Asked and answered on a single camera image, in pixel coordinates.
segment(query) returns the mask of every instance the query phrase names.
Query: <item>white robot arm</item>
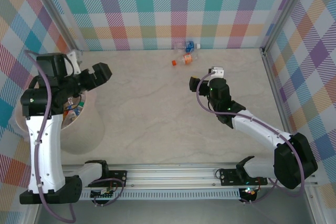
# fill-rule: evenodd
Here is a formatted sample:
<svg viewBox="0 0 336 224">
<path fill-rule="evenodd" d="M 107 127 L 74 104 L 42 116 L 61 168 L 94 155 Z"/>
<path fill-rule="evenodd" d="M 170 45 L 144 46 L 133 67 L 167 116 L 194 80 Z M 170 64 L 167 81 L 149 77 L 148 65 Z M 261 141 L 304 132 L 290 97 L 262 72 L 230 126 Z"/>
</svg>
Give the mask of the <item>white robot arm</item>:
<svg viewBox="0 0 336 224">
<path fill-rule="evenodd" d="M 222 67 L 212 67 L 207 76 L 210 77 L 210 81 L 205 81 L 203 78 L 201 82 L 200 79 L 191 77 L 190 90 L 196 92 L 199 86 L 199 95 L 208 98 L 209 104 L 213 107 L 213 111 L 209 111 L 219 112 L 216 116 L 221 123 L 248 134 L 274 154 L 272 158 L 249 156 L 239 162 L 235 174 L 242 184 L 247 184 L 257 177 L 276 178 L 289 189 L 294 189 L 301 183 L 299 164 L 284 140 L 287 140 L 297 152 L 305 178 L 317 170 L 316 160 L 305 136 L 300 133 L 292 135 L 276 129 L 233 101 Z"/>
<path fill-rule="evenodd" d="M 37 57 L 37 62 L 46 73 L 52 90 L 50 114 L 42 133 L 38 151 L 39 176 L 42 190 L 48 203 L 77 202 L 82 188 L 94 180 L 104 178 L 108 173 L 104 161 L 89 161 L 71 175 L 64 176 L 60 156 L 60 132 L 63 121 L 63 104 L 69 97 L 77 97 L 85 90 L 94 89 L 107 82 L 112 73 L 106 64 L 80 71 L 78 56 L 73 51 L 63 54 L 47 54 Z M 21 204 L 40 204 L 40 196 L 35 174 L 35 145 L 47 103 L 46 86 L 40 76 L 36 76 L 21 97 L 23 115 L 30 136 L 31 175 L 28 190 L 20 195 Z"/>
</svg>

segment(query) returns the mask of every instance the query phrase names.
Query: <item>cable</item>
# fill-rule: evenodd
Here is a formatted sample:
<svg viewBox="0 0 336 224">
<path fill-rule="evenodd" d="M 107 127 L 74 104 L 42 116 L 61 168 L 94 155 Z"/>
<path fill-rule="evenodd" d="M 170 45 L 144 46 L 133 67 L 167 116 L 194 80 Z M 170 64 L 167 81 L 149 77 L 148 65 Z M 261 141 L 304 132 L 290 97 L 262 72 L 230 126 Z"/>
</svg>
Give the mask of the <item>cable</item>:
<svg viewBox="0 0 336 224">
<path fill-rule="evenodd" d="M 124 187 L 125 187 L 124 182 L 123 182 L 122 180 L 120 180 L 120 179 L 117 179 L 117 178 L 104 178 L 104 179 L 99 179 L 99 180 L 95 180 L 95 181 L 93 181 L 92 184 L 94 184 L 94 183 L 99 183 L 99 182 L 104 182 L 104 181 L 117 181 L 117 182 L 121 183 L 121 186 L 122 186 L 121 191 L 120 191 L 120 193 L 118 194 L 118 196 L 116 196 L 116 198 L 114 198 L 114 199 L 112 199 L 112 200 L 109 200 L 106 204 L 98 204 L 98 203 L 96 202 L 96 198 L 97 198 L 97 196 L 95 196 L 95 197 L 93 198 L 93 202 L 95 203 L 95 206 L 103 207 L 103 206 L 108 206 L 108 205 L 114 203 L 114 202 L 121 196 L 122 192 L 124 191 Z"/>
<path fill-rule="evenodd" d="M 272 220 L 271 217 L 269 217 L 267 214 L 265 214 L 263 211 L 261 211 L 259 208 L 257 208 L 254 204 L 252 204 L 252 201 L 250 200 L 249 201 L 250 205 L 255 209 L 257 210 L 260 214 L 262 214 L 263 216 L 266 217 L 266 219 L 270 220 L 272 223 L 274 224 L 278 224 L 276 221 Z"/>
<path fill-rule="evenodd" d="M 197 88 L 196 88 L 196 98 L 197 98 L 197 101 L 198 103 L 200 104 L 200 106 L 207 112 L 210 112 L 212 114 L 217 114 L 217 115 L 234 115 L 234 116 L 241 116 L 243 118 L 246 118 L 246 119 L 249 119 L 251 121 L 255 121 L 256 123 L 260 124 L 261 126 L 265 127 L 266 129 L 268 129 L 269 131 L 273 132 L 274 134 L 278 135 L 279 133 L 274 130 L 273 128 L 271 128 L 270 126 L 268 126 L 267 124 L 265 124 L 264 122 L 258 120 L 258 119 L 255 119 L 255 118 L 252 118 L 250 116 L 247 116 L 247 115 L 243 115 L 243 114 L 239 114 L 239 113 L 233 113 L 233 112 L 217 112 L 217 111 L 212 111 L 212 110 L 209 110 L 208 108 L 206 108 L 202 103 L 201 103 L 201 100 L 200 100 L 200 95 L 199 95 L 199 88 L 202 84 L 202 82 L 209 76 L 211 76 L 212 74 L 214 74 L 214 72 L 211 72 L 211 73 L 208 73 L 206 74 L 201 80 L 200 82 L 198 83 L 197 85 Z M 301 185 L 300 185 L 300 190 L 299 190 L 299 193 L 298 194 L 292 194 L 292 193 L 289 193 L 286 191 L 286 194 L 291 196 L 291 197 L 299 197 L 303 194 L 304 192 L 304 184 L 305 184 L 305 181 L 304 181 L 304 171 L 303 171 L 303 167 L 302 167 L 302 162 L 300 160 L 300 157 L 299 157 L 299 154 L 297 153 L 297 151 L 295 150 L 295 148 L 292 146 L 292 144 L 282 135 L 279 135 L 279 138 L 281 138 L 287 145 L 288 147 L 291 149 L 291 151 L 294 153 L 294 156 L 298 162 L 298 165 L 299 165 L 299 169 L 300 169 L 300 177 L 301 177 Z M 273 182 L 272 180 L 270 180 L 271 183 L 273 183 L 273 186 L 276 187 L 278 186 L 276 182 Z"/>
<path fill-rule="evenodd" d="M 70 66 L 72 67 L 72 74 L 70 76 L 73 77 L 73 75 L 75 74 L 75 68 L 67 55 L 65 55 L 64 58 L 70 63 Z"/>
<path fill-rule="evenodd" d="M 30 82 L 28 88 L 33 89 L 37 83 L 37 81 L 40 79 L 40 76 L 35 76 L 32 81 Z"/>
<path fill-rule="evenodd" d="M 259 210 L 258 208 L 256 208 L 256 207 L 254 206 L 255 203 L 258 203 L 258 202 L 260 202 L 260 201 L 266 199 L 268 196 L 270 196 L 271 193 L 273 192 L 274 188 L 275 188 L 275 184 L 273 184 L 273 186 L 271 187 L 271 189 L 270 189 L 264 196 L 262 196 L 262 197 L 259 198 L 259 199 L 256 199 L 255 201 L 247 201 L 247 200 L 245 200 L 245 199 L 241 199 L 241 200 L 244 201 L 244 202 L 249 202 L 249 203 L 251 204 L 251 206 L 254 207 L 259 213 L 261 213 L 261 214 L 262 214 L 263 216 L 265 216 L 267 219 L 271 220 L 273 223 L 276 223 L 276 222 L 275 222 L 274 220 L 272 220 L 267 214 L 265 214 L 264 212 L 262 212 L 261 210 Z"/>
<path fill-rule="evenodd" d="M 221 170 L 221 168 L 218 169 L 218 170 L 215 172 L 215 177 L 216 177 L 217 179 L 219 179 L 219 180 L 220 180 L 220 178 L 217 177 L 217 173 L 218 173 L 220 170 Z"/>
<path fill-rule="evenodd" d="M 73 107 L 73 108 L 71 108 L 71 109 L 66 109 L 66 110 L 64 110 L 64 111 L 66 112 L 66 111 L 69 111 L 69 110 L 74 110 L 75 108 L 77 108 L 77 107 L 79 106 L 79 104 L 80 104 L 81 101 L 82 101 L 82 95 L 80 95 L 79 102 L 77 103 L 77 105 L 76 105 L 75 107 Z"/>
<path fill-rule="evenodd" d="M 210 99 L 209 99 L 209 96 L 207 95 L 206 98 L 208 99 L 208 108 L 209 108 L 210 110 L 212 110 L 212 109 L 210 108 Z"/>
<path fill-rule="evenodd" d="M 39 71 L 41 77 L 43 78 L 45 84 L 46 84 L 46 88 L 47 88 L 47 106 L 46 106 L 46 111 L 44 113 L 43 116 L 43 120 L 42 120 L 42 124 L 41 124 L 41 128 L 40 131 L 37 135 L 37 139 L 36 139 L 36 145 L 35 145 L 35 149 L 34 149 L 34 168 L 35 168 L 35 177 L 36 177 L 36 183 L 37 183 L 37 188 L 38 188 L 38 194 L 40 196 L 41 202 L 43 204 L 43 206 L 45 207 L 45 209 L 47 210 L 47 212 L 49 212 L 52 216 L 54 216 L 56 219 L 65 222 L 65 223 L 75 223 L 76 222 L 76 216 L 75 216 L 75 212 L 73 211 L 73 207 L 72 204 L 70 204 L 70 213 L 72 216 L 72 220 L 70 219 L 65 219 L 59 215 L 57 215 L 53 210 L 51 210 L 51 208 L 48 206 L 48 203 L 46 202 L 46 199 L 44 198 L 44 194 L 43 194 L 43 190 L 42 190 L 42 186 L 43 184 L 41 183 L 41 178 L 40 178 L 40 172 L 39 172 L 39 165 L 38 165 L 38 151 L 39 151 L 39 147 L 40 147 L 40 143 L 41 143 L 41 137 L 42 134 L 44 132 L 44 129 L 46 127 L 46 123 L 48 120 L 48 115 L 49 115 L 49 111 L 50 111 L 50 107 L 51 107 L 51 87 L 48 81 L 48 78 L 46 76 L 46 74 L 43 72 L 43 69 L 40 67 L 40 65 L 36 62 L 36 60 L 34 60 L 29 54 L 32 55 L 36 55 L 38 56 L 39 54 L 33 52 L 33 51 L 29 51 L 29 50 L 25 50 L 25 55 L 27 56 L 27 58 L 33 63 L 33 65 L 37 68 L 37 70 Z"/>
<path fill-rule="evenodd" d="M 112 190 L 111 190 L 111 191 L 112 191 L 113 193 L 115 193 L 115 192 L 116 192 L 116 190 L 118 189 L 118 184 L 117 184 L 117 183 L 116 183 L 116 185 L 115 185 L 115 186 L 116 186 L 116 187 L 115 187 L 116 189 L 115 189 L 115 190 L 113 190 L 113 183 L 112 183 L 112 181 L 111 181 L 111 183 L 110 183 L 110 188 L 112 188 Z"/>
<path fill-rule="evenodd" d="M 260 178 L 258 177 L 258 182 L 259 182 L 259 187 L 258 187 L 258 191 L 260 191 L 260 187 L 261 187 L 261 181 L 260 181 Z"/>
</svg>

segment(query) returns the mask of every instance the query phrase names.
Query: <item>plaid wallpaper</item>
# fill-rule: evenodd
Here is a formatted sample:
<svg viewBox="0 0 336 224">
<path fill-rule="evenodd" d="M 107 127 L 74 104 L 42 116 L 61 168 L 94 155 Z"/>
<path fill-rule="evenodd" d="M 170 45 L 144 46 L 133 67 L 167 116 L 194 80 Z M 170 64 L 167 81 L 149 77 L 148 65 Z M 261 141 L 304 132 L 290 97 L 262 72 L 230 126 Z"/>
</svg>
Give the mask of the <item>plaid wallpaper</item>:
<svg viewBox="0 0 336 224">
<path fill-rule="evenodd" d="M 268 40 L 270 34 L 271 34 L 272 31 L 273 31 L 274 25 L 278 22 L 278 20 L 279 20 L 279 18 L 280 18 L 280 16 L 281 16 L 281 13 L 282 13 L 282 11 L 283 11 L 283 9 L 284 9 L 284 6 L 287 4 L 287 1 L 288 1 L 288 0 L 282 0 L 282 1 L 281 1 L 281 4 L 280 4 L 279 7 L 278 7 L 278 10 L 277 10 L 277 12 L 276 12 L 276 14 L 275 14 L 275 16 L 274 16 L 274 18 L 273 18 L 273 20 L 272 20 L 272 23 L 270 24 L 270 26 L 269 26 L 269 28 L 268 28 L 268 30 L 267 30 L 267 33 L 266 33 L 266 35 L 265 35 L 265 37 L 264 37 L 264 40 L 263 40 L 262 43 L 261 43 L 261 47 L 263 47 L 263 48 L 265 47 L 265 44 L 266 44 L 266 42 L 267 42 L 267 40 Z"/>
<path fill-rule="evenodd" d="M 281 0 L 54 0 L 82 50 L 259 48 Z"/>
<path fill-rule="evenodd" d="M 0 223 L 19 222 L 25 206 L 18 196 L 30 178 L 29 143 L 8 120 L 33 78 L 24 49 L 40 53 L 68 47 L 40 0 L 0 0 Z"/>
<path fill-rule="evenodd" d="M 299 0 L 269 60 L 294 132 L 311 142 L 336 217 L 336 0 Z"/>
</svg>

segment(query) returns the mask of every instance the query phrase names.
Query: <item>beige floor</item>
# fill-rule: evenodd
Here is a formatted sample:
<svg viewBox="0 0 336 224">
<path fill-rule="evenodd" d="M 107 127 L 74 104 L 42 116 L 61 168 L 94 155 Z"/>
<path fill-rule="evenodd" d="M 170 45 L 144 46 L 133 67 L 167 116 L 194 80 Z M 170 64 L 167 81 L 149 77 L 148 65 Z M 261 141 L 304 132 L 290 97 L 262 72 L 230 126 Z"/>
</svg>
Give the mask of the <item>beige floor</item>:
<svg viewBox="0 0 336 224">
<path fill-rule="evenodd" d="M 254 115 L 281 127 L 258 49 L 201 50 L 189 66 L 171 65 L 172 50 L 86 52 L 82 69 L 105 62 L 113 76 L 97 88 L 105 124 L 100 145 L 83 155 L 62 152 L 63 164 L 89 159 L 121 163 L 237 162 L 270 151 L 202 110 L 189 91 L 190 76 L 223 66 L 232 98 Z"/>
</svg>

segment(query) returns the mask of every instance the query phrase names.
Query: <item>plastic bottle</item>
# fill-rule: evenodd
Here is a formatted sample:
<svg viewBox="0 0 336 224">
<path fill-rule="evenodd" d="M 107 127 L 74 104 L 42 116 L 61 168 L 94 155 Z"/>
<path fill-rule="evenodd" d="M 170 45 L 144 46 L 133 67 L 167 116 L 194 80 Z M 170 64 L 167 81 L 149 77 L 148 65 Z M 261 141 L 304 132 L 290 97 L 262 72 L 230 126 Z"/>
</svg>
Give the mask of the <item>plastic bottle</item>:
<svg viewBox="0 0 336 224">
<path fill-rule="evenodd" d="M 85 103 L 85 95 L 82 94 L 82 98 L 80 100 L 79 97 L 77 98 L 68 98 L 68 102 L 65 104 L 65 111 L 63 114 L 63 122 L 62 122 L 62 129 L 73 122 L 81 113 Z"/>
<path fill-rule="evenodd" d="M 194 52 L 196 49 L 200 49 L 201 44 L 194 43 L 193 41 L 177 42 L 174 44 L 174 50 L 177 52 Z"/>
<path fill-rule="evenodd" d="M 191 62 L 195 61 L 198 59 L 197 54 L 191 54 L 187 53 L 185 55 L 179 56 L 176 60 L 172 60 L 173 66 L 178 65 L 187 65 L 190 64 Z"/>
</svg>

